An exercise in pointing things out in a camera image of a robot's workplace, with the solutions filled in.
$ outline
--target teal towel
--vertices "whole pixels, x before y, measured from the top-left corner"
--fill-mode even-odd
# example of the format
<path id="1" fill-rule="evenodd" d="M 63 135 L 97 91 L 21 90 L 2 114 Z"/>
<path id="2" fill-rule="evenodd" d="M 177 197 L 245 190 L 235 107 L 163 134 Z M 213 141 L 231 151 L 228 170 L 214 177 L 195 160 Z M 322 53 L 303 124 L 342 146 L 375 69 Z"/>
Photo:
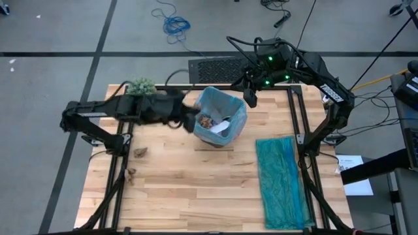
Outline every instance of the teal towel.
<path id="1" fill-rule="evenodd" d="M 267 229 L 303 229 L 314 225 L 299 180 L 293 138 L 256 140 L 260 190 Z"/>

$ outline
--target metal grate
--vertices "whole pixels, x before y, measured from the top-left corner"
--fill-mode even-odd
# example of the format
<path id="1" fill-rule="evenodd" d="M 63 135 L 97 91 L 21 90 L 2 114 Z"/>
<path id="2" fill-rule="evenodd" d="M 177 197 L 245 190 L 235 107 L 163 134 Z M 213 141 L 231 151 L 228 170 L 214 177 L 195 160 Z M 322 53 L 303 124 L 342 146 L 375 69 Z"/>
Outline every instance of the metal grate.
<path id="1" fill-rule="evenodd" d="M 190 60 L 189 79 L 192 84 L 230 84 L 241 77 L 245 63 L 245 59 L 237 57 Z"/>

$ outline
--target debris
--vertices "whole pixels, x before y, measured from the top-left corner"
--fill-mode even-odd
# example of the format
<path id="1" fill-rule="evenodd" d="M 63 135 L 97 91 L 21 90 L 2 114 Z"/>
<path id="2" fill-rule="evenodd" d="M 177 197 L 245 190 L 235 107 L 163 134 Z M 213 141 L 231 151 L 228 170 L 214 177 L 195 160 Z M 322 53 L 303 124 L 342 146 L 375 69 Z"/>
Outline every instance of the debris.
<path id="1" fill-rule="evenodd" d="M 125 169 L 124 175 L 125 175 L 125 181 L 129 182 L 133 186 L 133 174 L 137 172 L 134 168 Z"/>
<path id="2" fill-rule="evenodd" d="M 133 157 L 134 158 L 141 158 L 145 155 L 145 153 L 148 151 L 148 148 L 137 148 L 133 151 Z"/>
<path id="3" fill-rule="evenodd" d="M 204 115 L 202 115 L 199 118 L 199 123 L 202 127 L 209 129 L 210 127 L 213 127 L 214 125 L 212 124 L 212 118 L 210 117 L 206 117 Z"/>

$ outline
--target blue cloth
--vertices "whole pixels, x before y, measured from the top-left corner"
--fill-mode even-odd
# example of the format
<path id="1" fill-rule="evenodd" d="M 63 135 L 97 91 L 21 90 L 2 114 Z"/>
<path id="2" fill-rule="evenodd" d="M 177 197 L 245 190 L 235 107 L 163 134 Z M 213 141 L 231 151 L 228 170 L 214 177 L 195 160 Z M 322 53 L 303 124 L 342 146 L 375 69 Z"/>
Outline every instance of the blue cloth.
<path id="1" fill-rule="evenodd" d="M 231 143 L 241 133 L 247 122 L 244 101 L 214 87 L 204 88 L 196 104 L 200 106 L 201 112 L 197 115 L 193 134 L 215 146 L 226 146 Z M 228 117 L 229 127 L 220 133 L 213 133 L 200 125 L 201 115 L 212 118 L 216 123 L 221 123 Z"/>
<path id="2" fill-rule="evenodd" d="M 293 138 L 256 140 L 260 190 L 267 229 L 303 229 L 314 223 L 293 149 Z"/>

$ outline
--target white paper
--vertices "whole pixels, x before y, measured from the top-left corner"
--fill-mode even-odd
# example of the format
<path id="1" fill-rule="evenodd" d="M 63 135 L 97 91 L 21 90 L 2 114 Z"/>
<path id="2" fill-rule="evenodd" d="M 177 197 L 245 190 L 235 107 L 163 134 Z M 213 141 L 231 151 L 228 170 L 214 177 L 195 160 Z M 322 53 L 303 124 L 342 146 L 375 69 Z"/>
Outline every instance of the white paper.
<path id="1" fill-rule="evenodd" d="M 360 155 L 337 155 L 337 158 L 340 161 L 340 165 L 336 172 L 363 164 L 363 159 Z M 344 190 L 347 196 L 373 196 L 372 186 L 368 179 L 347 184 L 344 186 Z"/>
<path id="2" fill-rule="evenodd" d="M 220 133 L 221 131 L 225 130 L 229 127 L 229 121 L 222 121 L 221 123 L 217 124 L 216 126 L 213 126 L 209 129 L 209 131 L 212 131 L 213 133 Z"/>

